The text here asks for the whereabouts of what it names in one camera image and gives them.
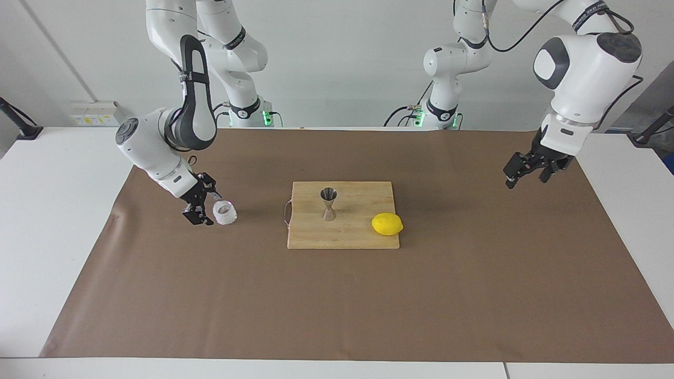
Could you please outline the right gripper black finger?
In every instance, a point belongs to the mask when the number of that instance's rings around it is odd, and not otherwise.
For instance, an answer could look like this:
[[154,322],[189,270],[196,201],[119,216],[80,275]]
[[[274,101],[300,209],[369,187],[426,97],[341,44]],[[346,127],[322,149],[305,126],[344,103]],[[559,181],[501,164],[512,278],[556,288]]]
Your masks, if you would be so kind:
[[199,173],[199,179],[204,186],[204,191],[210,194],[215,201],[219,201],[220,194],[216,189],[216,180],[206,172]]
[[192,225],[214,225],[214,221],[207,215],[205,205],[201,203],[188,203],[182,211]]

